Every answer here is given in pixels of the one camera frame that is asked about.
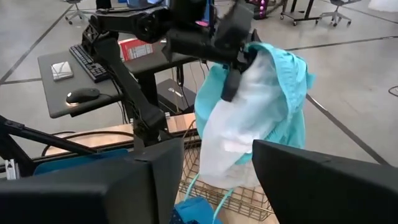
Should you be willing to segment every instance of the teal garment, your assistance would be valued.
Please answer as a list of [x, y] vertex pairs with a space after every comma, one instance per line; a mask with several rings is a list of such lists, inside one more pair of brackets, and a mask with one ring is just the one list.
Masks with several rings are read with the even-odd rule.
[[[278, 102], [277, 105], [287, 106], [288, 109], [285, 119], [279, 122], [264, 140], [304, 148], [305, 124], [302, 108], [307, 90], [312, 87], [314, 76], [308, 73], [305, 61], [290, 52], [259, 42], [247, 44], [246, 50], [251, 48], [267, 51], [272, 56], [277, 79], [285, 96], [284, 100]], [[221, 65], [214, 65], [198, 91], [195, 100], [195, 116], [197, 130], [201, 138], [211, 111], [221, 99], [227, 74], [228, 71]], [[246, 162], [250, 158], [251, 154], [246, 154], [237, 164]]]

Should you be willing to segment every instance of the wire basket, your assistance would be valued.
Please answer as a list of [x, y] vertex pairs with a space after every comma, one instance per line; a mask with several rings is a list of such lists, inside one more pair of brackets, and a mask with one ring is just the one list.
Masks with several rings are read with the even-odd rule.
[[[199, 171], [201, 140], [197, 131], [193, 131], [195, 129], [194, 125], [195, 121], [191, 123], [183, 137], [185, 141], [185, 154], [179, 190], [185, 194], [193, 178]], [[228, 190], [226, 189], [219, 189], [204, 183], [199, 177], [192, 187], [190, 196], [201, 196], [207, 199], [208, 202], [218, 205], [227, 192]], [[244, 187], [236, 188], [225, 201], [223, 207], [258, 221], [264, 221], [269, 215], [274, 213], [261, 186], [250, 189]]]

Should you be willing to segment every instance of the gray floor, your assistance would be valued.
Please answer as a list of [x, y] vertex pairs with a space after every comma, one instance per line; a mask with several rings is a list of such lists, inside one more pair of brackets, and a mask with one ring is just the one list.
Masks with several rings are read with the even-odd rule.
[[[398, 14], [369, 10], [368, 2], [363, 0], [339, 9], [352, 18], [350, 27], [345, 26], [345, 21], [332, 27], [328, 19], [320, 21], [317, 26], [314, 21], [308, 21], [294, 27], [291, 20], [279, 19], [280, 11], [267, 20], [253, 21], [252, 26], [258, 29], [264, 42], [283, 49], [293, 49], [295, 54], [303, 57], [308, 62], [310, 72], [317, 75], [314, 88], [310, 91], [314, 99], [386, 161], [398, 166], [398, 139], [394, 132], [398, 129], [398, 119], [395, 117], [398, 113], [398, 98], [387, 92], [390, 87], [398, 85], [398, 39], [368, 40], [397, 36]], [[304, 9], [306, 3], [299, 1], [297, 8]], [[216, 1], [216, 4], [220, 13], [230, 6], [225, 1]], [[58, 0], [0, 0], [0, 78], [68, 7], [67, 3]], [[80, 7], [93, 10], [95, 1], [84, 0]], [[327, 1], [317, 0], [312, 14], [334, 9]], [[86, 21], [75, 19], [70, 26], [61, 19], [37, 44], [6, 83], [0, 86], [1, 115], [48, 133], [83, 131], [122, 123], [116, 104], [73, 119], [68, 116], [51, 119], [41, 81], [11, 82], [40, 78], [37, 57], [67, 50], [69, 46], [79, 43], [86, 25]], [[199, 63], [185, 65], [184, 69], [188, 88], [199, 88], [203, 83]], [[164, 71], [157, 74], [157, 81], [170, 77], [170, 70]], [[307, 102], [304, 110], [307, 149], [375, 162], [312, 104]], [[30, 156], [40, 155], [43, 145], [21, 139], [17, 141]]]

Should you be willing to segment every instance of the keyboard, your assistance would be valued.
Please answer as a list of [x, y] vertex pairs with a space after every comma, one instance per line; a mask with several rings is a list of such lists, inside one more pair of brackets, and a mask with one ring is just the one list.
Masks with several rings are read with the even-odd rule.
[[95, 63], [81, 45], [74, 45], [69, 48], [69, 51], [95, 83], [111, 78], [105, 68]]

